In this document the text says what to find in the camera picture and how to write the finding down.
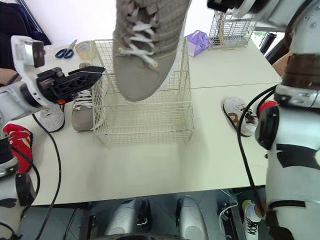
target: white sneaker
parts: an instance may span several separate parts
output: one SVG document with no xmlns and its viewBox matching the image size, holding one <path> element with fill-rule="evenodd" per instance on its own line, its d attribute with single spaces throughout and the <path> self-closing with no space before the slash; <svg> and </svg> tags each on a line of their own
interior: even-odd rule
<svg viewBox="0 0 320 240">
<path fill-rule="evenodd" d="M 223 103 L 223 112 L 237 130 L 238 122 L 247 104 L 239 97 L 227 98 Z M 258 125 L 258 117 L 251 109 L 246 113 L 241 125 L 241 135 L 250 137 L 255 134 Z"/>
<path fill-rule="evenodd" d="M 255 204 L 251 200 L 245 200 L 242 203 L 242 209 L 244 212 L 243 229 L 246 240 L 258 240 L 258 223 L 261 221 L 260 218 L 252 218 L 248 216 L 248 208 L 254 207 Z"/>
<path fill-rule="evenodd" d="M 59 105 L 51 109 L 44 108 L 35 116 L 49 133 L 57 132 L 65 125 L 65 114 Z"/>
</svg>

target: white wire basket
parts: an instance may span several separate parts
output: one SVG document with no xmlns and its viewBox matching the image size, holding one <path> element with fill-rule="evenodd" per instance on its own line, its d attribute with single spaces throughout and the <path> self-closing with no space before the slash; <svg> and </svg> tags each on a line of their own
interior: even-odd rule
<svg viewBox="0 0 320 240">
<path fill-rule="evenodd" d="M 93 65 L 104 66 L 92 87 L 93 131 L 108 148 L 142 143 L 187 143 L 194 131 L 187 45 L 165 87 L 130 102 L 119 92 L 113 65 L 113 40 L 94 40 Z"/>
<path fill-rule="evenodd" d="M 235 18 L 232 16 L 232 11 L 226 13 L 215 11 L 208 49 L 247 47 L 255 27 L 256 21 L 251 14 Z"/>
</svg>

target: gray sneaker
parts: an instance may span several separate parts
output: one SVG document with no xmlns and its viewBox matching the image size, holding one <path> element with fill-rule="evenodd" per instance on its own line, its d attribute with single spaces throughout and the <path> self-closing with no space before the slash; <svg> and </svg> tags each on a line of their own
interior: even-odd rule
<svg viewBox="0 0 320 240">
<path fill-rule="evenodd" d="M 80 63 L 79 69 L 90 66 L 90 63 Z M 91 131 L 94 127 L 93 103 L 91 89 L 77 93 L 73 100 L 71 124 L 77 132 Z"/>
<path fill-rule="evenodd" d="M 117 0 L 113 64 L 120 93 L 144 100 L 164 86 L 181 53 L 191 0 Z"/>
</svg>

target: shoe sole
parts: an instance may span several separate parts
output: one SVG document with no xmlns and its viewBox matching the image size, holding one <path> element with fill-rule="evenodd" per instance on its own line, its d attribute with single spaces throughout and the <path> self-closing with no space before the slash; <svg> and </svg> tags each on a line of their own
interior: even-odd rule
<svg viewBox="0 0 320 240">
<path fill-rule="evenodd" d="M 181 29 L 181 33 L 180 33 L 180 36 L 179 36 L 179 42 L 178 42 L 178 45 L 176 47 L 176 51 L 177 52 L 175 54 L 175 59 L 174 59 L 173 65 L 172 65 L 168 75 L 166 76 L 165 80 L 161 84 L 161 86 L 152 95 L 156 94 L 158 91 L 160 91 L 163 87 L 165 87 L 167 85 L 169 79 L 171 78 L 171 75 L 176 70 L 176 67 L 177 67 L 177 64 L 178 64 L 178 60 L 182 56 L 183 46 L 184 46 L 184 42 L 185 42 L 185 26 L 186 26 L 187 15 L 188 15 L 188 12 L 189 12 L 189 8 L 190 8 L 190 5 L 191 5 L 191 2 L 192 2 L 192 0 L 190 0 L 188 9 L 187 9 L 187 11 L 185 13 L 185 16 L 184 16 L 182 29 Z"/>
<path fill-rule="evenodd" d="M 234 121 L 231 119 L 231 117 L 229 117 L 229 115 L 227 114 L 226 110 L 225 110 L 225 105 L 223 104 L 222 106 L 222 110 L 224 112 L 224 115 L 229 119 L 230 123 L 232 124 L 232 126 L 234 127 L 235 131 L 237 131 L 237 126 L 235 125 Z M 247 136 L 247 135 L 244 135 L 240 132 L 240 136 L 241 137 L 245 137 L 245 138 L 249 138 L 251 136 Z"/>
<path fill-rule="evenodd" d="M 30 149 L 32 151 L 32 145 L 34 143 L 34 134 L 32 132 L 30 132 Z M 34 162 L 34 155 L 32 154 L 31 155 L 31 162 L 33 163 Z M 29 163 L 29 167 L 25 170 L 25 173 L 28 173 L 32 168 L 32 165 Z"/>
</svg>

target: red sneaker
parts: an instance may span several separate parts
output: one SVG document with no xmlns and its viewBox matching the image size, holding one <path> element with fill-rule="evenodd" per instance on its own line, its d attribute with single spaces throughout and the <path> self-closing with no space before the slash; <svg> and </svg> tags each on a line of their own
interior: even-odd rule
<svg viewBox="0 0 320 240">
<path fill-rule="evenodd" d="M 16 125 L 16 124 L 7 124 L 4 126 L 3 131 L 9 134 L 9 143 L 13 145 L 17 150 L 21 151 L 30 161 L 33 162 L 32 157 L 32 143 L 33 143 L 33 134 L 28 129 Z M 30 170 L 31 165 L 23 156 L 18 154 L 15 150 L 12 149 L 12 154 L 18 159 L 19 168 L 18 173 L 26 173 Z"/>
</svg>

